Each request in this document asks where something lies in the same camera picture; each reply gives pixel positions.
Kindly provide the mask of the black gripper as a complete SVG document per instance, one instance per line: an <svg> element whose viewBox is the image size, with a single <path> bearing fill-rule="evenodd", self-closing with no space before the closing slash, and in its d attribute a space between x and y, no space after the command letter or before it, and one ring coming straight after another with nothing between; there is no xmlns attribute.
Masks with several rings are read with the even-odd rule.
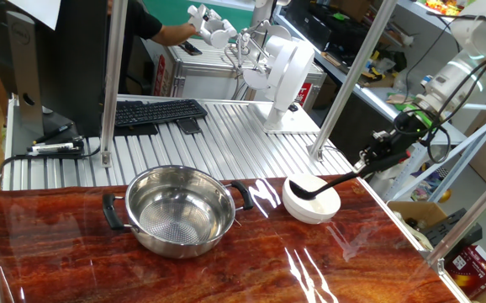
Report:
<svg viewBox="0 0 486 303"><path fill-rule="evenodd" d="M393 121L390 131L374 131L370 143L359 152L359 161L354 165L356 172L379 172L394 165L393 155L399 153L398 146L411 146L429 130L419 115L412 111L400 112Z"/></svg>

